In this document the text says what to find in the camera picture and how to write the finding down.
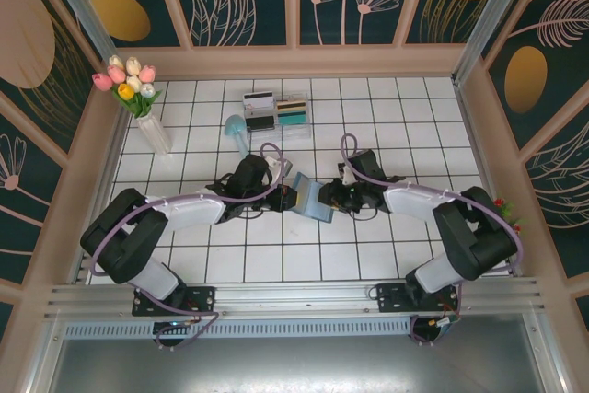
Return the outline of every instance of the white tulip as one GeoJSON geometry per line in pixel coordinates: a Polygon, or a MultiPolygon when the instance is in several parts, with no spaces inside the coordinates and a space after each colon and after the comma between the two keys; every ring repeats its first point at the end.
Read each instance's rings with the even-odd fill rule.
{"type": "Polygon", "coordinates": [[[116,66],[117,68],[121,68],[122,70],[125,69],[125,65],[122,64],[121,57],[119,57],[118,55],[113,55],[112,57],[109,57],[109,66],[116,66]]]}
{"type": "Polygon", "coordinates": [[[133,91],[139,92],[139,90],[141,89],[141,84],[141,80],[139,80],[139,77],[137,77],[137,75],[131,75],[130,77],[127,77],[127,85],[132,87],[133,91]]]}
{"type": "Polygon", "coordinates": [[[143,83],[139,92],[145,98],[151,98],[156,94],[156,90],[151,83],[143,83]]]}
{"type": "Polygon", "coordinates": [[[127,59],[127,73],[129,75],[139,75],[141,71],[141,64],[136,57],[129,57],[127,59]]]}

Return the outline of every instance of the white vase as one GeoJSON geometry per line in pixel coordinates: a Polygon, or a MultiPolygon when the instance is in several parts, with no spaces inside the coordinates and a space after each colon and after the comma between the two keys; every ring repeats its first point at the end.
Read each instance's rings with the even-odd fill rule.
{"type": "Polygon", "coordinates": [[[156,154],[163,156],[172,150],[172,142],[167,136],[166,130],[151,110],[147,115],[136,120],[137,126],[144,133],[145,138],[156,154]]]}

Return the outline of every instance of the tulip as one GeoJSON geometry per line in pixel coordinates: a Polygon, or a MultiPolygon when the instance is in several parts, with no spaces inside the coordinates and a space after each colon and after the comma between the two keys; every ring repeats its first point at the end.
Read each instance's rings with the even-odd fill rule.
{"type": "Polygon", "coordinates": [[[129,57],[127,59],[127,73],[129,75],[139,75],[141,72],[141,64],[136,57],[129,57]]]}
{"type": "Polygon", "coordinates": [[[92,81],[98,89],[101,91],[108,91],[112,88],[112,79],[109,76],[102,73],[92,75],[92,81]]]}
{"type": "Polygon", "coordinates": [[[156,90],[151,83],[143,83],[139,93],[142,95],[142,97],[151,98],[156,94],[156,90]]]}
{"type": "Polygon", "coordinates": [[[127,77],[127,85],[132,87],[133,91],[139,92],[139,89],[141,89],[141,84],[141,80],[137,78],[137,75],[131,75],[130,77],[127,77]]]}
{"type": "Polygon", "coordinates": [[[126,83],[121,83],[117,88],[117,92],[119,93],[119,96],[125,101],[130,100],[135,95],[133,88],[126,83]]]}
{"type": "Polygon", "coordinates": [[[109,58],[109,66],[116,66],[117,68],[125,69],[125,65],[122,64],[121,57],[113,55],[109,58]]]}
{"type": "Polygon", "coordinates": [[[117,85],[119,83],[124,82],[125,81],[125,78],[127,77],[125,75],[125,72],[121,68],[119,68],[118,66],[109,66],[107,68],[107,73],[109,73],[109,77],[117,85]]]}
{"type": "Polygon", "coordinates": [[[144,83],[152,83],[156,79],[156,67],[147,64],[139,73],[139,80],[144,83]]]}

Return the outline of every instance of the white grid mat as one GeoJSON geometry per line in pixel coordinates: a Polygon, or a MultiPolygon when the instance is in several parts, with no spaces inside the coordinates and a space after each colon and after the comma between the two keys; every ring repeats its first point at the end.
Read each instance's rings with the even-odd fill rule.
{"type": "MultiPolygon", "coordinates": [[[[358,137],[359,147],[378,153],[388,176],[455,191],[480,186],[449,78],[178,81],[156,89],[165,90],[154,111],[172,139],[172,153],[149,154],[132,123],[112,198],[130,187],[152,196],[197,191],[233,172],[240,156],[234,140],[223,135],[223,124],[242,113],[244,93],[266,90],[311,98],[313,139],[281,146],[294,165],[290,179],[297,171],[326,182],[338,177],[346,131],[358,137]]],[[[359,219],[373,214],[363,212],[359,219]]],[[[186,283],[402,278],[443,252],[439,239],[435,226],[406,215],[379,213],[371,221],[353,221],[335,213],[333,222],[324,224],[294,213],[265,213],[162,237],[154,256],[186,283]]],[[[93,277],[90,283],[111,281],[93,277]]]]}

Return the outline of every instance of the black bracket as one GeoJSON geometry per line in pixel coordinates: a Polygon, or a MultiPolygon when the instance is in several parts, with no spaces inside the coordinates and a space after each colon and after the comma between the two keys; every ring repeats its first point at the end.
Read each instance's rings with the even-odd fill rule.
{"type": "Polygon", "coordinates": [[[425,296],[416,305],[407,292],[404,283],[377,284],[371,289],[370,296],[375,297],[380,313],[416,313],[416,312],[440,312],[444,311],[444,304],[454,310],[458,308],[456,288],[448,286],[435,294],[425,296]]]}
{"type": "MultiPolygon", "coordinates": [[[[180,310],[212,312],[214,308],[214,287],[187,287],[180,310]]],[[[134,291],[132,315],[134,317],[187,317],[156,306],[141,292],[134,291]]]]}

